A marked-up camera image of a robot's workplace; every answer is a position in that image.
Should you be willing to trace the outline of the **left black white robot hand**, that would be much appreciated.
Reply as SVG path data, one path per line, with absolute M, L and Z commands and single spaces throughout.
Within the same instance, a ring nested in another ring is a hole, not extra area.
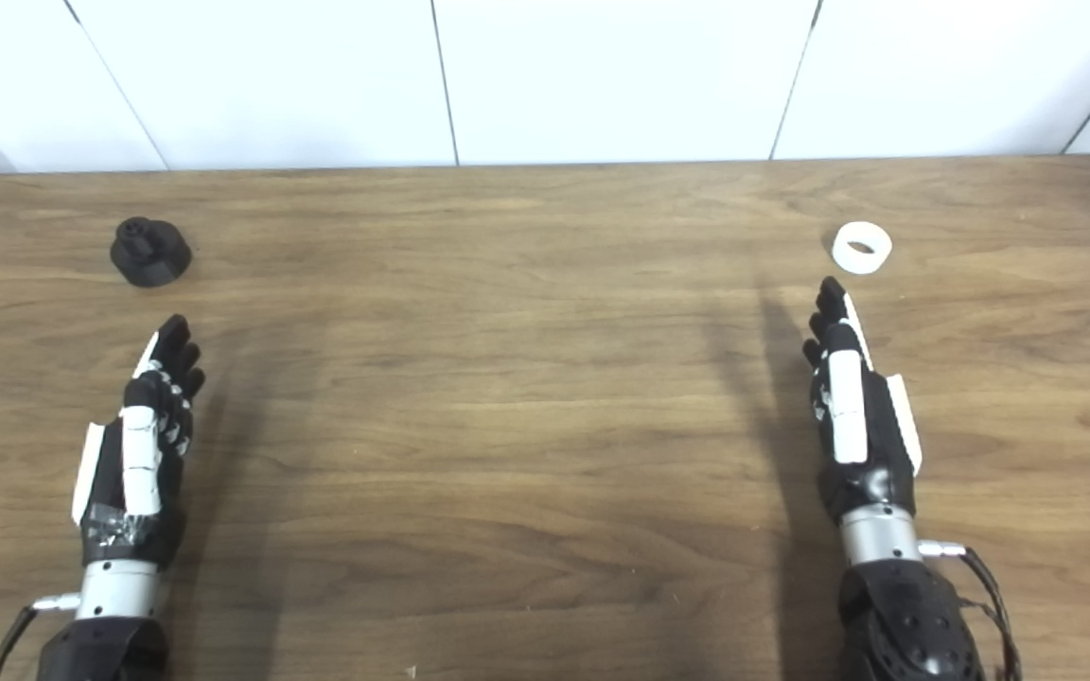
M 187 318 L 149 338 L 116 418 L 88 424 L 72 498 L 81 562 L 142 561 L 164 570 L 185 539 L 181 501 L 193 404 L 206 375 Z

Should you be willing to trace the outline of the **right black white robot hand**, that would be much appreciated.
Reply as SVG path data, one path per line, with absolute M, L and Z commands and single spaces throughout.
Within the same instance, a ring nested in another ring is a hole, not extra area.
M 821 281 L 808 324 L 812 337 L 801 353 L 812 370 L 823 509 L 835 522 L 872 504 L 915 515 L 917 466 L 903 434 L 899 404 L 891 378 L 874 370 L 853 299 L 835 277 Z

